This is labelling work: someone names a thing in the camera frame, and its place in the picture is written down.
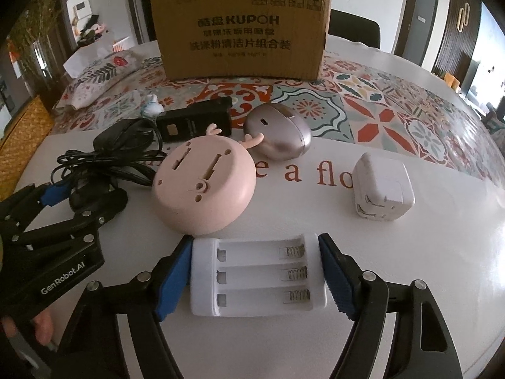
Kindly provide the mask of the left hand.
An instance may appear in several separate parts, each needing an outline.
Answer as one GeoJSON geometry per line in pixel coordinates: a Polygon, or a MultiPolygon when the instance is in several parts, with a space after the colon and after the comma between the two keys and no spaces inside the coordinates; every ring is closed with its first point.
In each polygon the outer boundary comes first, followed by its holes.
{"type": "MultiPolygon", "coordinates": [[[[8,338],[13,338],[17,335],[18,329],[11,317],[2,317],[1,324],[4,333],[8,338]]],[[[34,319],[32,319],[32,325],[34,327],[34,335],[37,342],[42,346],[49,345],[54,334],[54,325],[51,317],[51,310],[45,309],[40,312],[37,316],[34,317],[34,319]]]]}

